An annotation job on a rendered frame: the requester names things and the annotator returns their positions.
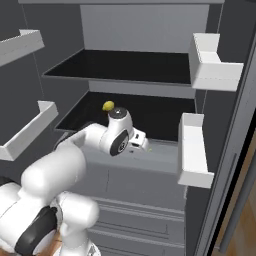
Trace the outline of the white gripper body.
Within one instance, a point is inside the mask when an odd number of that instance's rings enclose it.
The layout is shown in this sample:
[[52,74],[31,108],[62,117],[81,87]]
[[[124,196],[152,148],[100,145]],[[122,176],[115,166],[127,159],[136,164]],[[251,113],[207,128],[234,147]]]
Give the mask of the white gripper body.
[[130,153],[142,153],[149,150],[149,141],[145,139],[141,144],[133,142],[130,144],[129,152]]

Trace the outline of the black fridge shelf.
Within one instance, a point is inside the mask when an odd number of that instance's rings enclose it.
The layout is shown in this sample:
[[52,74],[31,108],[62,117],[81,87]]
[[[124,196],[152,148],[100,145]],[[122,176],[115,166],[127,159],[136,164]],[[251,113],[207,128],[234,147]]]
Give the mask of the black fridge shelf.
[[115,107],[126,108],[133,126],[145,132],[148,138],[156,140],[176,141],[181,115],[195,112],[193,99],[89,92],[55,129],[76,132],[90,122],[107,126],[107,113],[102,110],[106,101],[113,101]]
[[81,50],[45,76],[189,86],[187,53]]

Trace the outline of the dark grey fridge door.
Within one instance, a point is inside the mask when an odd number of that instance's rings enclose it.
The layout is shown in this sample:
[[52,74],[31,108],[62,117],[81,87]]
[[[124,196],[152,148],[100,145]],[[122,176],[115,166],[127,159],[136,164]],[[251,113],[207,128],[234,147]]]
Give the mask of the dark grey fridge door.
[[45,47],[0,67],[0,146],[39,113],[39,100],[53,101],[60,121],[89,89],[81,79],[43,75],[83,48],[79,6],[0,0],[0,40],[21,29],[40,31]]
[[226,62],[242,62],[235,92],[196,94],[204,114],[203,135],[208,170],[214,174],[209,189],[190,187],[185,207],[185,256],[208,256],[240,154],[256,109],[256,0],[225,0],[217,32],[218,54]]

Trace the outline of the grey ribbed fridge drawer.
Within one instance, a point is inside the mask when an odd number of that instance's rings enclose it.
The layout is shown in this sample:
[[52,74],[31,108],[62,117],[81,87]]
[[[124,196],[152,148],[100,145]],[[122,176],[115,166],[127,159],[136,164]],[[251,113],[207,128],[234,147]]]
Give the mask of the grey ribbed fridge drawer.
[[102,256],[185,256],[184,212],[94,197],[100,217],[89,235]]

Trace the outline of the grey fridge cabinet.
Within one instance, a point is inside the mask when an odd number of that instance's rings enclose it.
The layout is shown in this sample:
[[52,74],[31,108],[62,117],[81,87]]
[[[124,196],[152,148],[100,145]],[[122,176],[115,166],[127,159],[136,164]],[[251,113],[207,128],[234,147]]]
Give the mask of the grey fridge cabinet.
[[[219,4],[203,0],[189,0],[187,2],[20,0],[20,4],[72,4],[79,6],[83,36],[83,48],[81,50],[188,54],[194,33],[214,33],[217,31],[221,12]],[[103,92],[193,99],[195,113],[203,114],[198,111],[196,104],[196,94],[203,92],[203,90],[195,90],[191,84],[181,86],[149,82],[69,79],[86,81],[89,86],[86,93]],[[43,155],[53,149],[57,140],[66,132],[55,129],[60,121],[55,120],[40,135],[31,148],[32,155]],[[96,196],[85,191],[86,177],[76,184],[75,191],[94,198]],[[185,187],[184,190],[185,207],[189,188]],[[184,226],[186,221],[185,207],[183,210]]]

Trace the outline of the white door bin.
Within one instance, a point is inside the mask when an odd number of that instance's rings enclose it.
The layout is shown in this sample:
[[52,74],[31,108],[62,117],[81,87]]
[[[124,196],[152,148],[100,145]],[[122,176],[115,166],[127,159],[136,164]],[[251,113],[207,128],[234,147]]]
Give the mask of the white door bin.
[[203,121],[203,114],[181,115],[178,130],[177,178],[180,185],[210,189],[214,174],[208,171]]
[[219,40],[219,34],[193,34],[188,56],[190,80],[194,89],[237,90],[244,64],[222,62],[217,53]]
[[44,47],[39,30],[20,29],[20,35],[0,41],[0,67]]
[[8,142],[0,146],[0,160],[15,161],[58,116],[58,110],[54,102],[39,101],[38,107],[39,114]]

